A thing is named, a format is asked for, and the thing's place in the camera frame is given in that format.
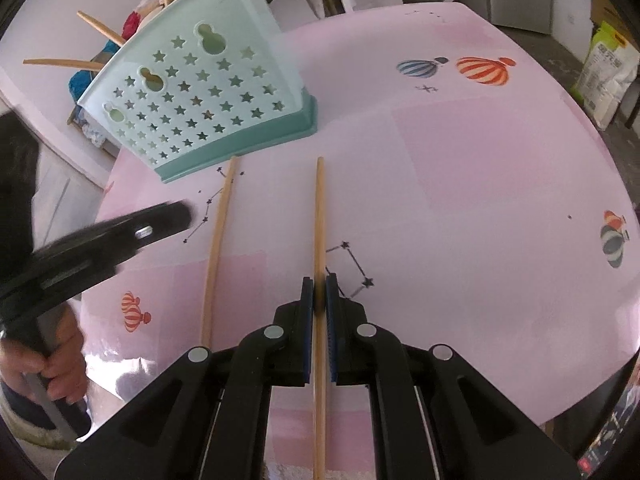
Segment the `person's left hand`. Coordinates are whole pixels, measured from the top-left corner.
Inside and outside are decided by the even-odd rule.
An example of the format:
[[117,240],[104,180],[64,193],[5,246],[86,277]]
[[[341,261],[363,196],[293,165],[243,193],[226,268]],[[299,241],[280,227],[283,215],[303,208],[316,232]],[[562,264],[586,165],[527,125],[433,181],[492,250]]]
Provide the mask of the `person's left hand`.
[[48,358],[18,341],[2,339],[1,378],[11,390],[37,402],[25,375],[41,374],[49,381],[47,392],[52,401],[64,399],[68,404],[75,404],[88,390],[86,360],[82,354],[84,343],[76,314],[66,304],[56,328],[56,349]]

